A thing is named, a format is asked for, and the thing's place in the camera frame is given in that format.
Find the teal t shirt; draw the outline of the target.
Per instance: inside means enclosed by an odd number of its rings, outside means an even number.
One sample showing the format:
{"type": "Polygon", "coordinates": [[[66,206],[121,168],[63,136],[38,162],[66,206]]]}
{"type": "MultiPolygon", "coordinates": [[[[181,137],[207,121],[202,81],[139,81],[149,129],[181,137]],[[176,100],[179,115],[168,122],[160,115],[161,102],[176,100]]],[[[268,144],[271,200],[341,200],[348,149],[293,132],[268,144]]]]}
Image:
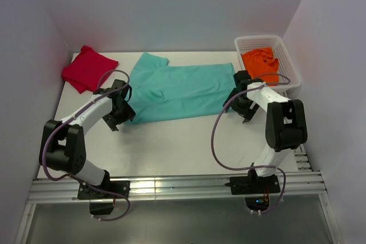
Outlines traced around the teal t shirt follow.
{"type": "Polygon", "coordinates": [[[143,53],[130,74],[133,124],[218,114],[234,88],[231,63],[171,66],[143,53]]]}

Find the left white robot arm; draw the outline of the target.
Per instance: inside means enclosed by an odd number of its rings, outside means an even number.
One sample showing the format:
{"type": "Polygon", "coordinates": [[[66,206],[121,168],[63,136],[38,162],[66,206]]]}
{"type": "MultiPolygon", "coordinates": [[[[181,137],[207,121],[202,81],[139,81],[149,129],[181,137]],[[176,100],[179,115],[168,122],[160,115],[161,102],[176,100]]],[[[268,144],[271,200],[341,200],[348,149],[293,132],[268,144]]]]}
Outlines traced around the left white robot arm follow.
{"type": "Polygon", "coordinates": [[[132,87],[116,79],[107,89],[97,89],[91,99],[73,114],[60,121],[49,120],[42,133],[39,164],[49,177],[49,169],[104,190],[109,188],[110,174],[87,160],[85,135],[100,120],[111,131],[132,121],[136,115],[128,104],[132,87]]]}

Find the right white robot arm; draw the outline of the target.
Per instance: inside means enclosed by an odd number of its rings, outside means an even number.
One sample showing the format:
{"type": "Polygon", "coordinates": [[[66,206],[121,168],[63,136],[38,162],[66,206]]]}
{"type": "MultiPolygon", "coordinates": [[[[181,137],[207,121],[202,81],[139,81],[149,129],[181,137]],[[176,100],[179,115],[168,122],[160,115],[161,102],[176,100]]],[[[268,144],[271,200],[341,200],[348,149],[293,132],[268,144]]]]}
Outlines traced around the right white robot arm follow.
{"type": "Polygon", "coordinates": [[[305,111],[302,101],[288,99],[261,79],[253,79],[246,70],[233,76],[236,87],[229,98],[237,93],[247,93],[235,98],[229,107],[249,122],[261,108],[266,112],[266,146],[253,164],[257,176],[270,177],[291,150],[298,148],[308,138],[305,111]]]}

